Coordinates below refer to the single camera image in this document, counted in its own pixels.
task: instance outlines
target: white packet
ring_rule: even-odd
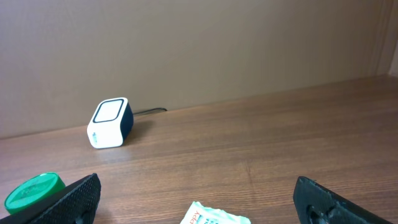
[[[180,224],[250,224],[250,220],[193,202]]]

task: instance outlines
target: wooden table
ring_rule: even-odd
[[[298,223],[304,175],[398,222],[397,146],[398,78],[365,78],[137,116],[118,148],[92,148],[86,126],[2,140],[0,201],[42,172],[96,172],[95,223],[180,223],[193,201]]]

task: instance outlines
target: white cube device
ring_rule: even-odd
[[[134,118],[127,98],[102,101],[88,124],[87,135],[97,149],[118,147],[130,133]]]

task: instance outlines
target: green cap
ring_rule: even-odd
[[[64,188],[65,184],[58,174],[40,174],[13,190],[6,198],[4,206],[10,214],[14,214]]]

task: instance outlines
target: beige wall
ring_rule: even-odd
[[[0,137],[375,75],[390,3],[0,1]]]

